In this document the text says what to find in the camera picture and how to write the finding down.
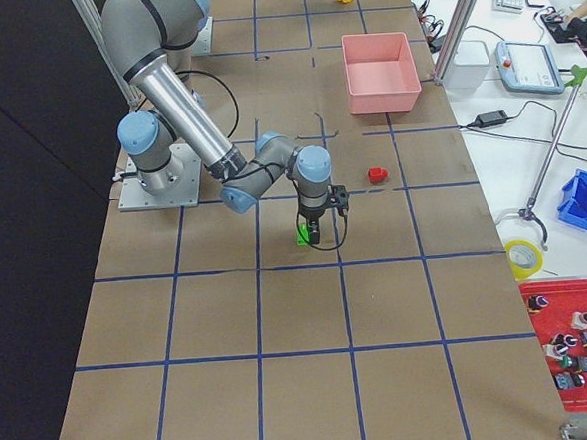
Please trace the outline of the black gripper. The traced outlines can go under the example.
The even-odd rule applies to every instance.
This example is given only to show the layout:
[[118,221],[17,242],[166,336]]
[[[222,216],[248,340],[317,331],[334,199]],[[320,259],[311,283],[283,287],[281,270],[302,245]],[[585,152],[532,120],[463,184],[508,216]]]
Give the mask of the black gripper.
[[318,245],[320,243],[320,227],[319,220],[324,215],[326,210],[335,209],[339,215],[345,220],[348,220],[349,214],[349,198],[350,193],[343,185],[328,185],[324,197],[318,198],[317,205],[308,205],[302,202],[299,207],[299,212],[305,219],[305,223],[296,219],[296,227],[298,237],[300,239],[308,237],[308,243],[311,245]]

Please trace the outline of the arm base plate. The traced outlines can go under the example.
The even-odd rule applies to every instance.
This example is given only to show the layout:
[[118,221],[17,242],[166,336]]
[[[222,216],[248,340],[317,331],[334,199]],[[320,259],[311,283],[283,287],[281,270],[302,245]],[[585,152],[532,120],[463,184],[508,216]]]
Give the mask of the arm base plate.
[[169,147],[169,164],[161,171],[137,171],[130,157],[125,172],[131,176],[121,180],[118,209],[138,211],[196,207],[199,203],[202,162],[188,144],[173,143]]

